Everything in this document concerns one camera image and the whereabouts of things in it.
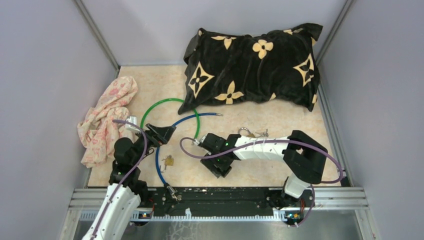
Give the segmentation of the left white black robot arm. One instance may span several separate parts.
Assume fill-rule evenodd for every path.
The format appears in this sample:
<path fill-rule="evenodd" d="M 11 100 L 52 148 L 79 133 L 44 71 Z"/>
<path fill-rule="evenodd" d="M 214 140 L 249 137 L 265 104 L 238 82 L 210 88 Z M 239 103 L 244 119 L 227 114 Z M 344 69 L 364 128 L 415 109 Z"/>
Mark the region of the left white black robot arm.
<path fill-rule="evenodd" d="M 147 183 L 139 179 L 139 164 L 149 151 L 165 145 L 171 139 L 176 127 L 146 125 L 139 128 L 138 139 L 119 138 L 114 144 L 114 161 L 100 209 L 83 236 L 84 240 L 120 240 L 137 207 L 149 203 Z"/>

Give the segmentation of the green cable lock loop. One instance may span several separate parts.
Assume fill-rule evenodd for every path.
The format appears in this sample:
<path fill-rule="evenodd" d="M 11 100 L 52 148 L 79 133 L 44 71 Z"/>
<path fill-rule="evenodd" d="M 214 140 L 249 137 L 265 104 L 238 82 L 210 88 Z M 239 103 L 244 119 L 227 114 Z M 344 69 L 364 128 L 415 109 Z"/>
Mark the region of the green cable lock loop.
<path fill-rule="evenodd" d="M 142 119 L 141 119 L 141 123 L 140 123 L 140 126 L 141 127 L 143 127 L 144 126 L 144 123 L 145 123 L 145 120 L 146 120 L 146 118 L 147 118 L 147 116 L 148 116 L 148 114 L 155 108 L 155 107 L 157 107 L 158 105 L 160 105 L 160 104 L 163 104 L 163 103 L 166 103 L 166 102 L 180 102 L 180 103 L 183 103 L 184 101 L 182 100 L 182 99 L 180 99 L 180 98 L 165 98 L 165 99 L 162 99 L 162 100 L 159 100 L 159 101 L 157 101 L 156 103 L 154 103 L 153 105 L 151 105 L 147 110 L 146 110 L 146 112 L 144 113 L 144 115 L 142 116 Z M 199 133 L 200 133 L 200 129 L 201 129 L 201 121 L 200 121 L 200 115 L 199 115 L 199 113 L 196 111 L 196 110 L 194 110 L 193 111 L 194 112 L 194 115 L 192 115 L 192 117 L 193 118 L 196 118 L 196 132 L 195 132 L 195 134 L 194 134 L 194 138 L 197 138 L 198 136 L 199 136 Z"/>

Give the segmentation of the large brass padlock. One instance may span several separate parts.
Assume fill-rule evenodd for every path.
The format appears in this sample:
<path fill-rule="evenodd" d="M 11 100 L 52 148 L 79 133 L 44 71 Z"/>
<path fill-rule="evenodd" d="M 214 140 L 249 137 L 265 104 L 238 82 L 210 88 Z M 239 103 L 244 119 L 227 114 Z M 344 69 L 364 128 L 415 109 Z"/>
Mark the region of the large brass padlock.
<path fill-rule="evenodd" d="M 241 136 L 245 136 L 245 137 L 248 137 L 248 138 L 255 138 L 256 136 L 255 136 L 255 134 L 254 133 L 252 133 L 248 128 L 246 128 L 246 127 L 241 127 L 241 128 L 239 128 L 238 129 L 238 131 L 237 131 L 237 133 L 239 134 L 239 135 L 241 135 Z"/>

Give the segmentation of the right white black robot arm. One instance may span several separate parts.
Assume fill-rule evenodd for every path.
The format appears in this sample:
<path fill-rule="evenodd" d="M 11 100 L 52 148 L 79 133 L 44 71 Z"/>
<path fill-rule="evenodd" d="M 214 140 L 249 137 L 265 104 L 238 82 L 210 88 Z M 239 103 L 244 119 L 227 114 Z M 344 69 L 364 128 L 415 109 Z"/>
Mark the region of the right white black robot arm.
<path fill-rule="evenodd" d="M 291 175 L 279 193 L 271 193 L 267 201 L 272 208 L 295 207 L 304 190 L 321 184 L 328 150 L 300 130 L 280 138 L 230 134 L 222 138 L 208 133 L 197 144 L 207 151 L 201 159 L 216 177 L 225 177 L 234 160 L 270 160 L 285 163 Z"/>

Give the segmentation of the small brass padlock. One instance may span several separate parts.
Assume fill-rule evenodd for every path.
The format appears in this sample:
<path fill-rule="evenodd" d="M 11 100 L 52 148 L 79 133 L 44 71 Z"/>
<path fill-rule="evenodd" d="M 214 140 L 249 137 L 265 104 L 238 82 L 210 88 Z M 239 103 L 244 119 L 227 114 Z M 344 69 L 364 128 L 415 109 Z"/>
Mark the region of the small brass padlock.
<path fill-rule="evenodd" d="M 162 173 L 164 173 L 167 170 L 168 166 L 174 165 L 174 158 L 171 155 L 166 156 L 163 160 L 164 169 L 161 170 Z"/>

